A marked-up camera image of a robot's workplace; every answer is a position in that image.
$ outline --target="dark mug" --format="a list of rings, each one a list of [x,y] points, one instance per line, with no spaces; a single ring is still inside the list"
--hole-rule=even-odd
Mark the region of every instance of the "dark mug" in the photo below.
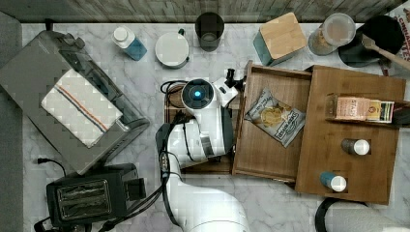
[[[204,13],[196,19],[195,32],[199,45],[205,51],[213,51],[220,44],[224,29],[223,19],[215,13]]]

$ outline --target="white towel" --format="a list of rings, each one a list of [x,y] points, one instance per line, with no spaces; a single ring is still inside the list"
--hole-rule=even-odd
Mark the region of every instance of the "white towel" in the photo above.
[[[88,148],[123,114],[80,73],[66,72],[42,100],[42,107]]]

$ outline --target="lid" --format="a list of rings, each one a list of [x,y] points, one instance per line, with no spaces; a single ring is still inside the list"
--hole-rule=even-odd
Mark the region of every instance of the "lid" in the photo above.
[[[336,13],[326,18],[322,25],[323,37],[333,46],[349,44],[356,35],[356,24],[347,14]]]
[[[260,27],[260,34],[273,59],[283,57],[307,45],[295,14],[284,14]]]
[[[135,34],[130,28],[119,26],[115,29],[111,39],[121,48],[127,48],[135,39]]]
[[[341,176],[335,176],[331,181],[331,186],[334,191],[344,191],[346,189],[346,180]]]
[[[360,139],[355,142],[355,145],[353,146],[353,149],[358,155],[366,155],[368,151],[370,151],[370,144],[368,144],[367,141],[364,139]]]
[[[173,67],[181,65],[187,60],[190,47],[184,36],[170,32],[158,39],[155,53],[163,64]]]

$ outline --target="small bottle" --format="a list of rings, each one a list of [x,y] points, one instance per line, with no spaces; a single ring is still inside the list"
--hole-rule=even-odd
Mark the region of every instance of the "small bottle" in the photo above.
[[[341,141],[341,149],[350,155],[367,155],[370,151],[370,144],[364,139],[345,138]]]
[[[347,186],[346,179],[342,176],[335,175],[333,172],[322,172],[322,174],[320,174],[320,182],[325,187],[334,191],[344,191]]]
[[[112,35],[112,40],[133,60],[139,61],[147,53],[147,48],[145,48],[144,44],[126,26],[117,27]]]

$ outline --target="wooden handle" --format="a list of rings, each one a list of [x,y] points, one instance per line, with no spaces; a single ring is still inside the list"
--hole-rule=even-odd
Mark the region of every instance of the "wooden handle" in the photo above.
[[[379,50],[377,50],[381,55],[383,55],[384,57],[388,58],[389,60],[398,63],[399,65],[401,65],[403,68],[405,68],[406,70],[410,71],[410,62],[403,60],[395,55],[393,55],[392,53],[390,53],[387,50],[383,50],[382,48],[379,48]]]

